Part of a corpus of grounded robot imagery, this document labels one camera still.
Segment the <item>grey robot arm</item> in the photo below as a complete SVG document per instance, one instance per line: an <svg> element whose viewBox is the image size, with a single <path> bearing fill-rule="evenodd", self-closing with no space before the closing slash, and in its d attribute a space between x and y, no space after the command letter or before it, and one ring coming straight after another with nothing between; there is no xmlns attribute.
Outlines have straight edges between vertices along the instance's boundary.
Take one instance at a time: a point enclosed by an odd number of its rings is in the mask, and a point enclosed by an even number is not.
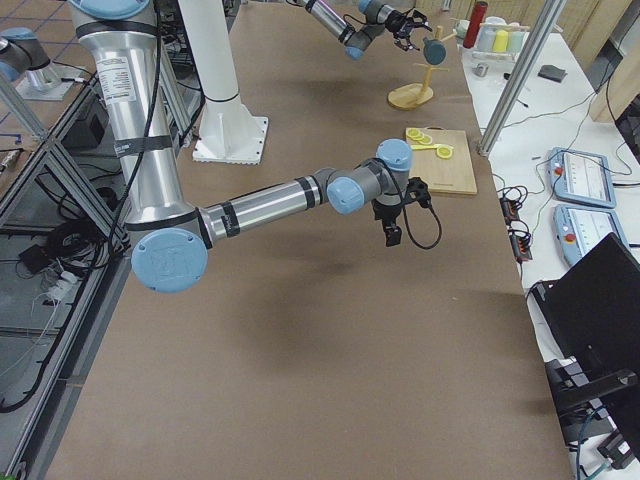
<svg viewBox="0 0 640 480"><path fill-rule="evenodd" d="M258 163L268 121L241 100L221 3L183 1L179 8L205 98L196 158ZM371 204L387 243L399 242L396 218L408 200L412 166L411 147L400 139L382 142L351 170L326 168L206 208L187 202L159 86L159 8L151 1L74 1L70 9L97 67L131 203L124 222L132 269L144 286L186 290L203 276L216 241L323 203L344 215Z"/></svg>
<svg viewBox="0 0 640 480"><path fill-rule="evenodd" d="M385 32L393 36L396 47L411 51L418 50L411 41L412 32L417 29L432 30L427 16L422 12L415 8L402 12L384 1L358 3L358 10L363 18L353 18L353 21L360 24L359 29L348 20L348 14L339 15L325 1L288 1L288 4L303 8L323 25L344 46L345 53L353 60L359 60L371 43Z"/></svg>

